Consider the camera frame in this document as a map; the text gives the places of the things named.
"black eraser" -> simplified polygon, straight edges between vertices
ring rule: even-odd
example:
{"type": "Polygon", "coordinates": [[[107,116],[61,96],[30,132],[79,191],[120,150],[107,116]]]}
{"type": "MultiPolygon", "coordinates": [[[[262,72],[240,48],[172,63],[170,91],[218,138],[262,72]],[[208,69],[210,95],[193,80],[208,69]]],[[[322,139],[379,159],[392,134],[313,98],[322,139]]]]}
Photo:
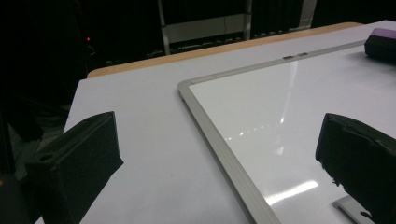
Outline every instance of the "black eraser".
{"type": "Polygon", "coordinates": [[[326,114],[316,159],[372,221],[396,223],[396,139],[358,120],[326,114]]]}
{"type": "Polygon", "coordinates": [[[396,63],[396,31],[375,28],[364,43],[364,50],[371,58],[396,63]]]}
{"type": "Polygon", "coordinates": [[[123,164],[114,112],[84,119],[25,163],[45,223],[79,223],[123,164]]]}

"table surface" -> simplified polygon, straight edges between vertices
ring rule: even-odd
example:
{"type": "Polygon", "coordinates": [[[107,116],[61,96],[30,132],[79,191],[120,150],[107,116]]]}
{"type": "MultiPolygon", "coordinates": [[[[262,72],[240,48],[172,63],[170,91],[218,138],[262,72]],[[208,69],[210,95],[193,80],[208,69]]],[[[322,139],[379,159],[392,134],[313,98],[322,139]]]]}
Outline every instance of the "table surface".
{"type": "Polygon", "coordinates": [[[65,129],[87,117],[114,111],[124,164],[110,178],[82,223],[251,222],[180,100],[177,84],[364,40],[377,27],[396,29],[396,23],[381,21],[195,58],[191,56],[194,52],[188,52],[186,58],[171,55],[158,59],[155,66],[139,68],[157,59],[92,72],[90,75],[117,74],[79,82],[65,129]]]}

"whiteboard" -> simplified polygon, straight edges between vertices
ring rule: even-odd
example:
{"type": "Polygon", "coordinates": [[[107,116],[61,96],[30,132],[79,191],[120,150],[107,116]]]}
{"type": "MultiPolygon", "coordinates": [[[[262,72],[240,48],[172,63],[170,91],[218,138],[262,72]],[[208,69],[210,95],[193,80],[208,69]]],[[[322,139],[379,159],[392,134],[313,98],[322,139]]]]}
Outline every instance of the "whiteboard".
{"type": "Polygon", "coordinates": [[[186,80],[178,88],[258,223],[350,223],[315,160],[326,113],[396,136],[396,67],[363,42],[186,80]]]}

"wooden table edge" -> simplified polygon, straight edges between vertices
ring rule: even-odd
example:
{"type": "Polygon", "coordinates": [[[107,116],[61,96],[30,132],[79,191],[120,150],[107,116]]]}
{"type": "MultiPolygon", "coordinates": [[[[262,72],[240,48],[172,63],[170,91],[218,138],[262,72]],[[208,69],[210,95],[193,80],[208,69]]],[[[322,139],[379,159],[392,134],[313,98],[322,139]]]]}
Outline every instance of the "wooden table edge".
{"type": "Polygon", "coordinates": [[[113,65],[113,66],[109,66],[109,67],[95,69],[87,75],[87,78],[101,77],[101,76],[110,75],[110,74],[114,74],[114,73],[125,72],[125,71],[135,70],[135,69],[139,69],[139,68],[145,68],[145,67],[151,67],[151,66],[155,66],[155,65],[164,64],[164,63],[179,62],[179,61],[183,61],[183,60],[203,57],[203,56],[217,54],[217,53],[223,53],[223,52],[236,50],[236,49],[244,49],[244,48],[284,41],[284,40],[290,40],[290,39],[299,38],[299,37],[326,34],[329,32],[339,31],[339,30],[352,28],[352,27],[356,27],[356,26],[360,26],[360,25],[362,25],[362,24],[357,23],[357,22],[343,22],[343,23],[338,23],[335,25],[329,25],[329,26],[323,26],[323,27],[314,28],[314,29],[291,32],[291,33],[286,33],[283,35],[273,35],[273,36],[268,36],[268,37],[264,37],[264,38],[257,38],[257,39],[252,39],[249,41],[242,41],[242,42],[217,46],[217,47],[208,48],[208,49],[198,49],[198,50],[188,51],[188,52],[179,53],[179,54],[172,54],[172,55],[162,56],[162,57],[158,57],[158,58],[147,59],[147,60],[143,60],[143,61],[137,61],[137,62],[132,62],[132,63],[123,63],[123,64],[118,64],[118,65],[113,65]]]}

